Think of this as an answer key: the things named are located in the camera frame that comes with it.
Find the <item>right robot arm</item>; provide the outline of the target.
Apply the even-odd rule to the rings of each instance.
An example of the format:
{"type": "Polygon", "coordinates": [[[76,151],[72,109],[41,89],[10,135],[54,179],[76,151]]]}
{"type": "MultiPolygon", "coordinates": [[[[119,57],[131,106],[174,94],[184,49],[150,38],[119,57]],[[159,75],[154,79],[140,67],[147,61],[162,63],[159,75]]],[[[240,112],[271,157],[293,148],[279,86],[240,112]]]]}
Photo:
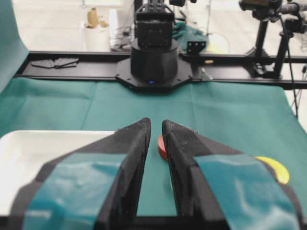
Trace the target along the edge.
{"type": "Polygon", "coordinates": [[[117,64],[116,79],[130,88],[168,90],[192,79],[191,65],[179,58],[173,39],[175,15],[162,0],[135,12],[136,38],[130,58],[117,64]]]}

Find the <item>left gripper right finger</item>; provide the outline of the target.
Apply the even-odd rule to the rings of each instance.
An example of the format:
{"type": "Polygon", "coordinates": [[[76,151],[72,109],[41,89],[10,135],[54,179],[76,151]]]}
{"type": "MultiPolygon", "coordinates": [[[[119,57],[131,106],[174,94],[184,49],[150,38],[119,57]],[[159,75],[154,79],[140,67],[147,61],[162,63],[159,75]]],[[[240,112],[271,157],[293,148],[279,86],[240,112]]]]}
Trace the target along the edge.
{"type": "Polygon", "coordinates": [[[177,214],[200,230],[302,230],[293,188],[253,156],[170,120],[162,123],[177,214]]]}

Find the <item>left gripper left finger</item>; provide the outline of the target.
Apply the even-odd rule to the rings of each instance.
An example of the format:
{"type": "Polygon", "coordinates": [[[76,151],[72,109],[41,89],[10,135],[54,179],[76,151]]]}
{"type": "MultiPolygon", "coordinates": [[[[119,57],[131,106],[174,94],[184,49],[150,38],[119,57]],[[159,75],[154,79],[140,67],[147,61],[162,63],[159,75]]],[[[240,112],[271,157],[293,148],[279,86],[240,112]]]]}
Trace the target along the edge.
{"type": "Polygon", "coordinates": [[[151,121],[47,161],[11,208],[13,230],[107,230],[134,217],[151,137],[151,121]]]}

